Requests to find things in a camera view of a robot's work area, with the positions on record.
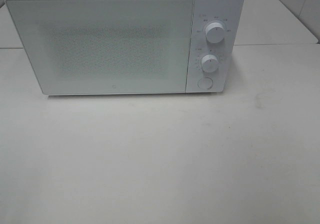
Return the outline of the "round white door button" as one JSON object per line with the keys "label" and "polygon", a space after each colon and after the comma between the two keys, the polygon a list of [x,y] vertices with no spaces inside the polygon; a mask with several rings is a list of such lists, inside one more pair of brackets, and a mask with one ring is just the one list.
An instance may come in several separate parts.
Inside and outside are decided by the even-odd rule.
{"label": "round white door button", "polygon": [[198,87],[202,90],[210,90],[213,84],[213,80],[209,77],[203,77],[197,83]]}

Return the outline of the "white timer knob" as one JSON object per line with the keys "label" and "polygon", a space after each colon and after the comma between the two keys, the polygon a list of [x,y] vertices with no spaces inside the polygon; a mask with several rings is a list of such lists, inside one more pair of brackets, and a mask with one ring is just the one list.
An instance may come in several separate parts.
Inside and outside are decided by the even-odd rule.
{"label": "white timer knob", "polygon": [[213,73],[219,68],[220,62],[214,54],[207,54],[202,57],[200,65],[203,72]]}

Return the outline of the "white microwave door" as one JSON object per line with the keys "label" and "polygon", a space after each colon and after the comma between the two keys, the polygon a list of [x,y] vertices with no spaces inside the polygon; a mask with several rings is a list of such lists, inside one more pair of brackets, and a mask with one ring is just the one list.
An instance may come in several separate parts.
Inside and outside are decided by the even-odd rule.
{"label": "white microwave door", "polygon": [[182,93],[193,0],[9,0],[46,95]]}

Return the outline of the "upper white power knob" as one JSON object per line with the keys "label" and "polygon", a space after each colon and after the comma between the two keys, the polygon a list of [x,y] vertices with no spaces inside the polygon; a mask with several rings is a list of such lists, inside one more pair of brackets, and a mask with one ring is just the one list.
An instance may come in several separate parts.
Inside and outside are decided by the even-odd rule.
{"label": "upper white power knob", "polygon": [[221,42],[225,37],[225,31],[225,25],[219,20],[209,23],[204,29],[206,40],[211,44]]}

